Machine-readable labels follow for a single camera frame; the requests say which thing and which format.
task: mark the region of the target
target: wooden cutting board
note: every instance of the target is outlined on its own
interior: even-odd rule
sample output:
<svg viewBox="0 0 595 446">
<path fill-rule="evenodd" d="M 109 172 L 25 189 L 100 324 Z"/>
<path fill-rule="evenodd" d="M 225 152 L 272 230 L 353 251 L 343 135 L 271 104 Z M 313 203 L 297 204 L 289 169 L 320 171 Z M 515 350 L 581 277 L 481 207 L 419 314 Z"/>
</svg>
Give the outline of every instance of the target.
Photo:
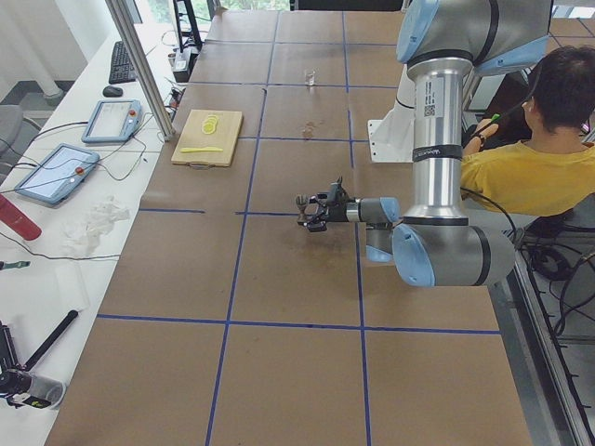
<svg viewBox="0 0 595 446">
<path fill-rule="evenodd" d="M 203 131 L 203 123 L 217 116 L 217 126 L 212 134 Z M 173 164 L 205 164 L 228 167 L 233 158 L 235 143 L 242 126 L 241 111 L 192 110 L 179 136 L 178 145 L 171 157 Z M 194 151 L 182 153 L 184 148 L 221 148 L 222 151 Z"/>
</svg>

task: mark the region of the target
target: red can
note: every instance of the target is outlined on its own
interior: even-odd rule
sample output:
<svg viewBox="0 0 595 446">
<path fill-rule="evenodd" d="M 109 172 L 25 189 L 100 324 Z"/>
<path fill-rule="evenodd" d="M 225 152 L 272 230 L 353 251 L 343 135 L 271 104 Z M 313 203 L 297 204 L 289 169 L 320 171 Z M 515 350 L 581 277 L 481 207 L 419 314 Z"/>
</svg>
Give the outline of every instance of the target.
<svg viewBox="0 0 595 446">
<path fill-rule="evenodd" d="M 41 229 L 25 216 L 17 206 L 0 193 L 0 221 L 7 224 L 25 240 L 35 240 Z"/>
</svg>

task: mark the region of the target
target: computer mouse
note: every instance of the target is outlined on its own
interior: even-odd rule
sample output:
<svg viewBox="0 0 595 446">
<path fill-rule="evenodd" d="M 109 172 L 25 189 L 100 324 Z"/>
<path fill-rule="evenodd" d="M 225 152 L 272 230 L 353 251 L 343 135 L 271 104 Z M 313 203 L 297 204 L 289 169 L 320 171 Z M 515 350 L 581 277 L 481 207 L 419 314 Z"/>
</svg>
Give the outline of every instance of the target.
<svg viewBox="0 0 595 446">
<path fill-rule="evenodd" d="M 124 94 L 124 90 L 119 86 L 108 85 L 103 88 L 103 96 L 106 98 L 120 98 Z"/>
</svg>

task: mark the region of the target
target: tablet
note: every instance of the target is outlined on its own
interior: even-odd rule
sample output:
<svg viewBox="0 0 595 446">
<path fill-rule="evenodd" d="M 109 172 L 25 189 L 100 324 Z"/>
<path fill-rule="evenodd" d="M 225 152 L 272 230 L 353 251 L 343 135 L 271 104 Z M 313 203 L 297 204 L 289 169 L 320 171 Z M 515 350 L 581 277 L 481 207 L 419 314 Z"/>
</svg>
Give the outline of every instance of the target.
<svg viewBox="0 0 595 446">
<path fill-rule="evenodd" d="M 99 154 L 60 144 L 16 187 L 15 192 L 48 204 L 68 197 L 99 162 Z"/>
<path fill-rule="evenodd" d="M 140 101 L 100 100 L 81 138 L 90 144 L 126 142 L 139 125 Z"/>
</svg>

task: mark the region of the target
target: black keyboard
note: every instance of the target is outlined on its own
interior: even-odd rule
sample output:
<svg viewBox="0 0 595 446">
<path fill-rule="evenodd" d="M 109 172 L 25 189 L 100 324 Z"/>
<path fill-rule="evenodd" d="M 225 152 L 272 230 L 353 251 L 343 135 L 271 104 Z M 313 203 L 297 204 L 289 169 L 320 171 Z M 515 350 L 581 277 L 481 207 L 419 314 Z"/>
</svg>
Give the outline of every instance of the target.
<svg viewBox="0 0 595 446">
<path fill-rule="evenodd" d="M 110 84 L 122 84 L 124 82 L 133 82 L 137 76 L 124 46 L 124 42 L 119 41 L 113 45 L 112 66 L 110 68 Z"/>
</svg>

